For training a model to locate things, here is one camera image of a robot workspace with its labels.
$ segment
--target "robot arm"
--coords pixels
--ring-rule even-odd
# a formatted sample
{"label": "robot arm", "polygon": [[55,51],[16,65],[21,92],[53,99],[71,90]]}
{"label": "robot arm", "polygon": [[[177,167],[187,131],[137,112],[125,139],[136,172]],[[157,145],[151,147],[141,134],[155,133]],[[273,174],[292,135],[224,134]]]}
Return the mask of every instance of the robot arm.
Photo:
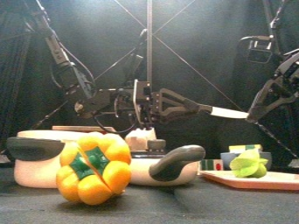
{"label": "robot arm", "polygon": [[135,80],[132,87],[96,89],[92,75],[87,77],[68,58],[67,49],[49,27],[47,12],[39,1],[26,0],[25,6],[36,23],[37,31],[45,38],[51,49],[51,55],[59,67],[57,80],[68,102],[75,105],[79,117],[95,118],[100,114],[119,116],[128,113],[135,115],[135,120],[140,126],[151,128],[153,123],[168,123],[179,118],[193,116],[200,111],[212,116],[231,118],[248,116],[248,113],[240,111],[199,104],[168,89],[151,92],[148,81]]}
{"label": "robot arm", "polygon": [[289,52],[287,60],[275,71],[273,79],[256,94],[247,121],[255,123],[271,110],[283,104],[295,102],[299,90],[299,49]]}

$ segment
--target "yellow bell pepper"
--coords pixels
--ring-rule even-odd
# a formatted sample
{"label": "yellow bell pepper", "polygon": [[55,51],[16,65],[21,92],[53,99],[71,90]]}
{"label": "yellow bell pepper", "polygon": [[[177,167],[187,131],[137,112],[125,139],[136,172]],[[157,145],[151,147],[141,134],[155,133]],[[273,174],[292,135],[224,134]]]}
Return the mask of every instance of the yellow bell pepper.
{"label": "yellow bell pepper", "polygon": [[131,153],[116,134],[91,132],[68,141],[60,153],[56,183],[61,196],[99,205],[125,190],[131,179]]}

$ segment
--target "black backdrop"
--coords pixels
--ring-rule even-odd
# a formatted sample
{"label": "black backdrop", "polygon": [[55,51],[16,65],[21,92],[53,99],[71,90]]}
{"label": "black backdrop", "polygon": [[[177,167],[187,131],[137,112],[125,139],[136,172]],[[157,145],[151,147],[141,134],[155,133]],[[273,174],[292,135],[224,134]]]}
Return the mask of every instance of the black backdrop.
{"label": "black backdrop", "polygon": [[[273,11],[280,1],[271,1]],[[41,1],[61,43],[76,55],[97,77],[99,88],[117,88],[124,81],[124,60],[111,65],[136,46],[139,34],[145,28],[145,0],[44,0]],[[297,3],[285,9],[281,25],[284,52],[297,47]],[[169,88],[199,103],[227,109],[248,111],[257,90],[271,78],[276,63],[256,64],[245,61],[239,51],[239,40],[245,36],[268,35],[267,18],[257,0],[172,0],[153,1],[153,90]],[[176,54],[185,59],[187,65]],[[39,34],[32,35],[24,66],[17,103],[13,112],[10,136],[28,130],[64,102],[61,91],[52,83],[52,56]],[[292,121],[279,109],[263,118],[288,147],[297,152],[296,106]],[[101,121],[117,130],[127,121],[107,117]],[[92,120],[77,118],[72,105],[67,105],[40,129],[52,125],[96,125]],[[276,145],[257,127],[245,121],[229,120],[199,114],[188,120],[156,124],[159,138],[167,140],[167,150],[184,144],[205,148],[207,158],[219,158],[232,144],[263,144],[273,153],[276,165],[289,163],[289,154]]]}

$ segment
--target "black cable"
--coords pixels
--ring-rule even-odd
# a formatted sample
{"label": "black cable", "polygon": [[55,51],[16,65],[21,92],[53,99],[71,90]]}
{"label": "black cable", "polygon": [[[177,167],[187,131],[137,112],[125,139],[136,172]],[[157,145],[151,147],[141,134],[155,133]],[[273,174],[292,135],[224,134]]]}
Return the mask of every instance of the black cable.
{"label": "black cable", "polygon": [[60,47],[63,48],[63,50],[67,52],[67,54],[76,60],[76,62],[79,63],[79,65],[83,67],[83,69],[87,71],[89,78],[92,79],[92,81],[95,80],[93,78],[93,74],[92,72],[88,70],[87,66],[83,64],[83,62],[76,58],[76,56],[71,53],[71,51],[68,50],[68,48],[63,45],[63,43],[59,41],[60,43]]}
{"label": "black cable", "polygon": [[53,76],[53,72],[52,72],[52,66],[51,66],[51,81],[53,82],[55,86],[60,89],[63,89],[61,84],[56,81],[56,78]]}
{"label": "black cable", "polygon": [[93,120],[95,122],[97,123],[97,126],[107,132],[107,133],[112,133],[112,134],[123,134],[123,133],[127,133],[129,130],[132,130],[136,126],[136,118],[135,118],[135,122],[132,124],[132,126],[128,128],[128,129],[124,129],[124,130],[120,130],[120,131],[112,131],[109,129],[107,129],[104,127],[104,125],[100,123],[99,119],[97,119],[97,116],[103,116],[103,115],[93,115]]}
{"label": "black cable", "polygon": [[65,101],[32,127],[31,127],[31,130],[36,130],[44,123],[44,121],[47,121],[52,116],[53,114],[61,110],[63,106],[68,103],[68,101]]}
{"label": "black cable", "polygon": [[141,45],[143,45],[144,42],[145,42],[145,34],[147,34],[147,29],[143,29],[143,31],[141,31],[141,33],[140,33],[140,37],[139,37],[137,43],[136,43],[136,46],[135,46],[135,50],[133,50],[133,52],[132,52],[132,54],[131,54],[132,60],[131,60],[131,63],[129,63],[129,69],[128,69],[128,71],[127,71],[127,73],[125,73],[125,82],[124,82],[124,84],[127,84],[127,83],[132,80],[132,78],[133,78],[133,80],[135,80],[135,77],[131,77],[131,76],[133,76],[133,74],[135,74],[135,70],[137,69],[139,64],[140,64],[140,63],[139,63],[139,64],[136,65],[136,67],[135,67],[136,57],[137,57],[137,52],[139,52],[139,50],[140,50]]}

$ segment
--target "cable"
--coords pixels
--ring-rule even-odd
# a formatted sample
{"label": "cable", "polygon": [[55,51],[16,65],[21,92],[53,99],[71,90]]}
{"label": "cable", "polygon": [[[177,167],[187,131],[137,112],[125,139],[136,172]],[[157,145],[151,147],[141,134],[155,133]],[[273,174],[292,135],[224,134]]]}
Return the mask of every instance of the cable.
{"label": "cable", "polygon": [[88,70],[87,66],[83,64],[83,62],[76,58],[76,56],[71,53],[71,51],[68,50],[68,48],[63,45],[63,43],[59,41],[60,43],[60,47],[63,48],[63,50],[67,52],[67,54],[76,60],[76,62],[79,63],[79,65],[84,68],[84,70],[88,72],[88,76],[92,80],[93,79],[93,74],[91,73],[91,71]]}
{"label": "cable", "polygon": [[53,82],[55,86],[60,89],[63,89],[61,84],[56,81],[56,78],[53,76],[53,72],[52,72],[52,66],[51,66],[51,81]]}
{"label": "cable", "polygon": [[299,158],[297,155],[292,152],[292,150],[283,144],[283,142],[276,138],[275,134],[267,129],[267,127],[260,124],[259,122],[255,122],[255,125],[263,130],[263,132],[275,140],[275,142],[283,147],[285,151],[291,153],[293,158]]}
{"label": "cable", "polygon": [[160,26],[160,28],[156,29],[156,31],[153,32],[153,35],[171,23],[171,21],[176,18],[176,16],[179,16],[181,14],[181,12],[191,6],[191,4],[193,4],[196,0],[192,0],[181,9],[179,12],[176,12],[176,14],[168,19],[168,21]]}
{"label": "cable", "polygon": [[53,114],[61,110],[63,106],[68,103],[68,101],[65,101],[32,127],[31,127],[31,130],[36,130],[44,123],[44,121],[47,121],[52,116]]}
{"label": "cable", "polygon": [[107,129],[107,128],[104,127],[104,125],[100,123],[100,121],[99,121],[99,119],[97,119],[97,116],[103,116],[103,115],[93,115],[93,116],[92,116],[92,117],[93,117],[93,120],[95,120],[95,122],[97,123],[97,126],[99,126],[105,132],[108,132],[108,133],[112,133],[112,134],[123,134],[123,133],[127,133],[129,130],[132,130],[132,129],[135,128],[135,126],[136,126],[136,117],[135,117],[135,122],[133,122],[132,126],[131,126],[128,129],[124,129],[124,130],[120,130],[120,131],[112,131],[112,130]]}

